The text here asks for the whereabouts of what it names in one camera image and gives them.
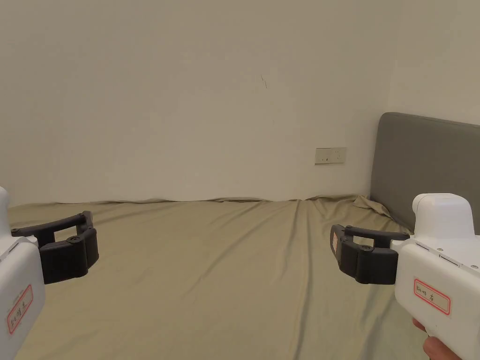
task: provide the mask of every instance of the wrinkled sheet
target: wrinkled sheet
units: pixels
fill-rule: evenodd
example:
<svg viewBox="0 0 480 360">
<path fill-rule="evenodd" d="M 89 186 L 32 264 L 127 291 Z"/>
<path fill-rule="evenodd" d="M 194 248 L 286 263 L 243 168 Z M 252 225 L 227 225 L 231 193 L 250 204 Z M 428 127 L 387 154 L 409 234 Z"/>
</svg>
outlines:
<svg viewBox="0 0 480 360">
<path fill-rule="evenodd" d="M 333 224 L 404 231 L 363 197 L 25 205 L 12 227 L 94 214 L 100 259 L 47 286 L 17 360 L 425 359 L 393 286 L 361 285 Z M 62 240 L 72 231 L 57 236 Z"/>
</svg>

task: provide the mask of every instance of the electrical outlet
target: electrical outlet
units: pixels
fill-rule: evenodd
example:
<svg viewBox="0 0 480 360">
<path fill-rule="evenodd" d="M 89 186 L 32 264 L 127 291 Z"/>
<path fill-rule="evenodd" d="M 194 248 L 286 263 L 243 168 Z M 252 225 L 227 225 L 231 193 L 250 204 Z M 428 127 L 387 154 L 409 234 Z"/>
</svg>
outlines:
<svg viewBox="0 0 480 360">
<path fill-rule="evenodd" d="M 315 164 L 343 164 L 347 158 L 346 147 L 324 147 L 315 150 Z"/>
</svg>

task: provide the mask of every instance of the red sticker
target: red sticker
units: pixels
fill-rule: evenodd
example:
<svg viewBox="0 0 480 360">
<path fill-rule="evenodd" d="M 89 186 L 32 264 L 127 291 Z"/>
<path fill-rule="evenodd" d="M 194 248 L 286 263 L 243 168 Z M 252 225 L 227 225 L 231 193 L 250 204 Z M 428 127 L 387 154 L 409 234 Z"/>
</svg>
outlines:
<svg viewBox="0 0 480 360">
<path fill-rule="evenodd" d="M 445 315 L 450 315 L 452 301 L 448 296 L 432 288 L 430 285 L 415 279 L 413 283 L 413 293 Z"/>
<path fill-rule="evenodd" d="M 32 285 L 28 285 L 7 317 L 8 332 L 12 335 L 33 302 Z"/>
</svg>

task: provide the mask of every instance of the white plastic housing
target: white plastic housing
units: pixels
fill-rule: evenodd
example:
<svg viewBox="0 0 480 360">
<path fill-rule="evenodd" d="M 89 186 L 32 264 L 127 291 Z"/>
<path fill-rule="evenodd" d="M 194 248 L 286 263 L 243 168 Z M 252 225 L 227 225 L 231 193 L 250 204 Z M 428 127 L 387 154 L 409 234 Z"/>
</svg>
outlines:
<svg viewBox="0 0 480 360">
<path fill-rule="evenodd" d="M 34 237 L 12 237 L 8 195 L 0 187 L 0 351 L 12 360 L 45 304 L 40 252 Z"/>
<path fill-rule="evenodd" d="M 422 194 L 413 211 L 415 235 L 392 243 L 395 297 L 460 358 L 480 359 L 480 240 L 470 205 L 452 194 Z"/>
</svg>

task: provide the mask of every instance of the white wall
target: white wall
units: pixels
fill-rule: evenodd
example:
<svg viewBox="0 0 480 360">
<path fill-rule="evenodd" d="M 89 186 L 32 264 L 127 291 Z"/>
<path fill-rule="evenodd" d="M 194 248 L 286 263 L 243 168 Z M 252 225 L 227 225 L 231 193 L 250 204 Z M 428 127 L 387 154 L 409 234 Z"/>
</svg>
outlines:
<svg viewBox="0 0 480 360">
<path fill-rule="evenodd" d="M 390 111 L 480 124 L 480 2 L 405 0 Z"/>
<path fill-rule="evenodd" d="M 6 0 L 0 184 L 14 204 L 367 193 L 400 7 Z M 347 163 L 314 166 L 330 146 Z"/>
</svg>

